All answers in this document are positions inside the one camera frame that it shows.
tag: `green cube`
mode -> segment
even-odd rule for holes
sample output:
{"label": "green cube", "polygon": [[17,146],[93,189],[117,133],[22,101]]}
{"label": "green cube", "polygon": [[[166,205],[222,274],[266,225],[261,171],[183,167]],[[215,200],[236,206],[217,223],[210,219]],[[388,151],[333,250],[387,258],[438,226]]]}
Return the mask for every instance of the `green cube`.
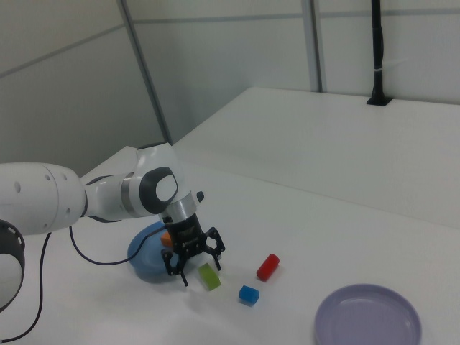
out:
{"label": "green cube", "polygon": [[204,264],[198,268],[200,277],[209,291],[221,286],[221,281],[209,264]]}

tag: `blue cube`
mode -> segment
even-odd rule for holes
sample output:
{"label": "blue cube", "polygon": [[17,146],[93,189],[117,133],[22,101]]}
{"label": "blue cube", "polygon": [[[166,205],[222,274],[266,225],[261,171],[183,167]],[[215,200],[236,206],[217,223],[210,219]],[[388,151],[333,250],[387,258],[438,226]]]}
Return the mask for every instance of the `blue cube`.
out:
{"label": "blue cube", "polygon": [[252,287],[243,285],[239,291],[239,298],[244,304],[254,305],[259,300],[260,292]]}

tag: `red cylinder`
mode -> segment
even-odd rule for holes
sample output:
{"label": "red cylinder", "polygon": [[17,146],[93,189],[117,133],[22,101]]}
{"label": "red cylinder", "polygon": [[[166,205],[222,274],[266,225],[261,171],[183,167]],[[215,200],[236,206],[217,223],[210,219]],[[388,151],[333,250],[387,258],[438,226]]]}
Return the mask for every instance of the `red cylinder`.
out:
{"label": "red cylinder", "polygon": [[257,270],[257,276],[263,282],[266,282],[268,278],[272,275],[272,273],[278,267],[280,263],[280,259],[274,254],[270,254],[267,259],[265,259],[264,263],[260,268]]}

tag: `white table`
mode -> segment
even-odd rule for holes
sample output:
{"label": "white table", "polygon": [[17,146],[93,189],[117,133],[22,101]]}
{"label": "white table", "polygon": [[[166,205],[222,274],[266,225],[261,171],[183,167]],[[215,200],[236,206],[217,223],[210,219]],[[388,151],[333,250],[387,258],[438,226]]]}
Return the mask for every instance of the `white table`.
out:
{"label": "white table", "polygon": [[[84,180],[130,171],[134,163],[134,149],[127,147]],[[202,227],[215,226],[227,247],[222,286],[208,292],[200,283],[196,267],[213,265],[207,255],[190,261],[187,288],[179,277],[145,282],[129,264],[85,262],[68,231],[58,231],[45,257],[42,318],[18,344],[314,345],[321,301],[361,282],[396,290],[415,306],[422,345],[458,343],[459,230],[212,167],[183,167],[190,186],[205,192],[198,207]],[[133,236],[156,220],[100,224],[84,218],[74,226],[75,239],[89,257],[117,260]],[[17,299],[0,314],[2,338],[21,333],[35,317],[44,239],[26,238],[26,277]],[[280,257],[281,267],[263,283],[255,271],[269,253]],[[242,285],[261,291],[253,308],[238,302]]]}
{"label": "white table", "polygon": [[250,88],[181,159],[460,229],[460,106]]}

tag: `black cable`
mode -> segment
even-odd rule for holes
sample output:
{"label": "black cable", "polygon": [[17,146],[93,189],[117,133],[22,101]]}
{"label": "black cable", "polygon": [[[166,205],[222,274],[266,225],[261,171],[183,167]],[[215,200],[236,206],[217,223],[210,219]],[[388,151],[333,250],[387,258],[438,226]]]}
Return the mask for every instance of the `black cable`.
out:
{"label": "black cable", "polygon": [[382,27],[380,27],[380,38],[382,39],[382,64],[383,64],[383,52],[385,51],[385,46],[383,45],[383,30]]}
{"label": "black cable", "polygon": [[11,341],[15,341],[15,340],[21,339],[22,337],[26,336],[35,327],[35,325],[38,322],[38,319],[40,318],[40,314],[42,313],[42,306],[43,306],[43,259],[45,258],[45,250],[48,244],[48,240],[50,239],[50,236],[51,236],[51,233],[48,233],[48,235],[46,236],[45,242],[43,243],[42,256],[40,257],[40,302],[38,305],[38,312],[37,312],[37,316],[35,317],[35,321],[29,327],[29,329],[25,331],[23,334],[15,336],[14,338],[1,340],[0,343],[9,343]]}
{"label": "black cable", "polygon": [[121,260],[121,261],[115,261],[115,262],[97,262],[97,261],[94,261],[92,259],[90,259],[89,257],[87,257],[86,255],[84,255],[84,253],[81,252],[81,250],[79,250],[79,248],[77,247],[77,244],[75,243],[75,239],[73,238],[73,231],[72,231],[72,226],[69,226],[69,232],[70,232],[70,239],[72,240],[72,244],[73,244],[73,247],[75,248],[75,250],[77,251],[77,253],[79,253],[79,255],[84,258],[86,261],[89,261],[91,264],[95,264],[95,265],[101,265],[101,266],[111,266],[111,265],[119,265],[119,264],[123,264],[124,262],[128,262],[129,260],[131,260],[132,258],[134,258],[141,250],[142,248],[142,245],[144,244],[144,242],[151,236],[155,235],[155,234],[158,234],[160,231],[164,230],[165,227],[162,226],[161,228],[157,229],[157,230],[154,230],[153,232],[151,232],[150,234],[146,235],[146,237],[143,238],[143,240],[141,241],[139,247],[137,247],[137,250],[134,252],[133,255],[131,255],[130,257],[128,257],[127,259],[125,260]]}

